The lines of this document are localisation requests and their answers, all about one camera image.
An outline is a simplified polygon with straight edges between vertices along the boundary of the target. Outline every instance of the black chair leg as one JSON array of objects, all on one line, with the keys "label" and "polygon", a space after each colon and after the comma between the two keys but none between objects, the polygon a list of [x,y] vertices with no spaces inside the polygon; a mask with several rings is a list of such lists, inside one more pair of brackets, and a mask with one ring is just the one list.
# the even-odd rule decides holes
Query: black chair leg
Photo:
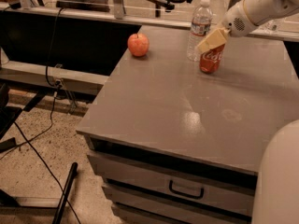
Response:
[{"label": "black chair leg", "polygon": [[61,222],[61,219],[62,219],[63,213],[64,213],[65,204],[67,202],[69,192],[72,188],[74,178],[77,174],[77,167],[78,167],[78,164],[76,162],[73,162],[73,164],[71,166],[71,169],[68,173],[68,177],[67,177],[67,180],[66,180],[66,183],[65,183],[65,186],[64,186],[64,192],[63,192],[62,197],[59,201],[59,204],[58,204],[58,207],[57,207],[55,217],[54,217],[54,220],[53,220],[52,224],[59,224]]}]

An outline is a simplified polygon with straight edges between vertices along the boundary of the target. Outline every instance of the drawer handle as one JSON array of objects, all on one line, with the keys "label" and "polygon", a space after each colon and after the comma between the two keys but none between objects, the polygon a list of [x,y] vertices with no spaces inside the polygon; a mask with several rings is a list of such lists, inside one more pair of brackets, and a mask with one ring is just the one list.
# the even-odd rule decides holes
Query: drawer handle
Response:
[{"label": "drawer handle", "polygon": [[200,194],[199,196],[194,196],[194,195],[191,195],[191,194],[187,194],[187,193],[184,193],[184,192],[180,192],[180,191],[177,191],[177,190],[174,190],[172,188],[172,185],[173,185],[174,181],[173,180],[170,180],[169,181],[169,189],[171,192],[177,194],[177,195],[180,195],[180,196],[183,196],[183,197],[186,197],[186,198],[193,198],[193,199],[202,199],[204,197],[204,188],[200,188]]}]

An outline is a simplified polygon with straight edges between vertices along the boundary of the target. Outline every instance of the drawer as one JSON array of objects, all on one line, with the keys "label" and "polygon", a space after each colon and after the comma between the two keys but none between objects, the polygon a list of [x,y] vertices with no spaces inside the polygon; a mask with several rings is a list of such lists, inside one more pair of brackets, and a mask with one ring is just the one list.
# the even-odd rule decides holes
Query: drawer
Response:
[{"label": "drawer", "polygon": [[251,217],[253,196],[230,190],[236,189],[230,184],[95,151],[88,158],[103,178]]},{"label": "drawer", "polygon": [[168,217],[158,216],[149,212],[142,211],[137,208],[126,206],[123,204],[112,204],[113,214],[128,223],[134,224],[188,224]]},{"label": "drawer", "polygon": [[113,203],[120,203],[129,207],[141,209],[155,216],[162,216],[192,224],[246,224],[244,220],[226,217],[223,214],[212,213],[184,203],[177,203],[159,196],[148,195],[120,185],[104,184],[103,191]]}]

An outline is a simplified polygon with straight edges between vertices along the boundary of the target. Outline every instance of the black cord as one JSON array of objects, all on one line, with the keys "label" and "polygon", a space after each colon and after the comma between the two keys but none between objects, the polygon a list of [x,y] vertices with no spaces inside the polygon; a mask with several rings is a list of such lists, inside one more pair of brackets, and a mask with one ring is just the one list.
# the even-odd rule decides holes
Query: black cord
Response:
[{"label": "black cord", "polygon": [[[56,99],[57,99],[57,98],[54,98],[54,99],[53,99],[52,109],[51,109],[51,111],[50,111],[50,126],[49,126],[46,130],[44,130],[43,132],[41,132],[41,133],[39,133],[38,135],[36,135],[35,137],[29,139],[30,142],[31,142],[31,141],[34,141],[34,140],[37,139],[40,135],[44,134],[45,132],[49,131],[50,128],[52,128],[52,126],[53,126],[52,115],[53,115],[53,112],[54,112],[55,101],[56,101]],[[11,153],[11,152],[14,151],[15,149],[17,149],[17,148],[21,148],[21,147],[22,147],[23,145],[25,145],[25,144],[27,144],[26,141],[20,143],[19,145],[16,145],[14,148],[12,148],[10,151],[8,151],[5,155],[3,155],[3,156],[0,158],[0,160],[2,160],[6,155],[8,155],[9,153]]]},{"label": "black cord", "polygon": [[[22,132],[21,128],[19,127],[19,125],[14,122],[14,124],[16,125],[16,127],[18,128],[18,130],[21,133],[21,136],[26,140],[27,144],[31,147],[31,149],[36,153],[36,155],[38,156],[39,159],[41,159],[41,161],[44,163],[44,165],[46,166],[46,168],[48,169],[49,173],[52,175],[52,177],[55,179],[55,181],[57,182],[58,186],[60,187],[61,191],[63,192],[64,195],[64,189],[63,186],[61,185],[61,183],[59,182],[59,180],[57,179],[57,177],[54,175],[54,173],[52,172],[52,170],[49,168],[49,166],[47,165],[47,163],[44,161],[44,159],[40,156],[40,154],[37,152],[36,148],[33,147],[33,145],[30,143],[30,141],[26,138],[25,134]],[[73,206],[71,205],[71,203],[67,200],[67,203],[69,204],[70,208],[72,209],[78,223],[80,224],[80,220],[78,219],[77,213],[75,212]]]},{"label": "black cord", "polygon": [[47,80],[47,83],[52,86],[52,87],[55,87],[55,84],[51,84],[50,81],[49,81],[49,77],[48,77],[48,63],[50,62],[50,55],[52,53],[52,48],[53,48],[53,44],[54,44],[54,38],[55,38],[55,33],[56,33],[56,27],[57,27],[57,20],[58,20],[58,17],[60,15],[60,13],[64,10],[64,8],[60,8],[56,17],[55,17],[55,22],[54,22],[54,29],[53,29],[53,34],[52,34],[52,38],[51,38],[51,41],[50,41],[50,48],[49,48],[49,53],[48,53],[48,58],[47,58],[47,65],[46,65],[46,80]]},{"label": "black cord", "polygon": [[[8,153],[14,151],[16,148],[21,147],[21,146],[23,146],[24,144],[28,144],[28,145],[31,147],[31,149],[36,153],[37,157],[38,157],[39,159],[41,159],[41,161],[44,163],[44,165],[46,166],[46,168],[48,169],[48,171],[50,172],[50,174],[52,175],[52,177],[53,177],[53,178],[55,179],[55,181],[58,183],[58,185],[59,185],[59,187],[60,187],[60,189],[61,189],[61,191],[63,192],[63,195],[64,195],[64,189],[63,189],[61,183],[59,182],[59,180],[57,179],[57,177],[54,175],[54,173],[51,171],[51,169],[49,168],[49,166],[47,165],[47,163],[43,160],[43,158],[42,158],[42,157],[40,156],[40,154],[37,152],[37,150],[34,148],[34,146],[30,143],[31,141],[33,141],[34,139],[38,138],[38,136],[40,136],[41,134],[45,133],[46,131],[48,131],[48,130],[52,127],[52,125],[53,125],[52,114],[53,114],[54,107],[55,107],[55,100],[56,100],[56,98],[54,97],[53,105],[52,105],[52,110],[51,110],[51,112],[50,112],[50,126],[49,126],[49,128],[46,129],[45,131],[43,131],[42,133],[38,134],[37,136],[33,137],[32,139],[28,140],[27,137],[24,135],[23,131],[21,130],[20,126],[19,126],[16,122],[14,122],[14,124],[16,125],[16,127],[18,128],[18,130],[20,131],[21,136],[24,138],[25,142],[23,142],[23,143],[17,145],[16,147],[14,147],[13,149],[11,149],[11,150],[10,150],[9,152],[7,152],[4,156],[2,156],[2,157],[0,158],[0,160],[2,160]],[[70,208],[72,209],[72,211],[73,211],[73,213],[74,213],[74,215],[75,215],[75,217],[76,217],[78,223],[81,224],[81,222],[80,222],[80,220],[79,220],[79,218],[78,218],[78,215],[77,215],[77,213],[75,212],[75,210],[74,210],[72,204],[71,204],[68,200],[67,200],[67,203],[69,204]]]}]

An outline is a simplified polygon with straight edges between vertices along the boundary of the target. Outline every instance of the bottle cap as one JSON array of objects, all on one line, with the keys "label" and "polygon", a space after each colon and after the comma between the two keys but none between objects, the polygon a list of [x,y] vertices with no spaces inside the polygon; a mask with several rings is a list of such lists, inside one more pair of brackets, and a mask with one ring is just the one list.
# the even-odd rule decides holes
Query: bottle cap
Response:
[{"label": "bottle cap", "polygon": [[200,0],[201,7],[209,7],[210,0]]}]

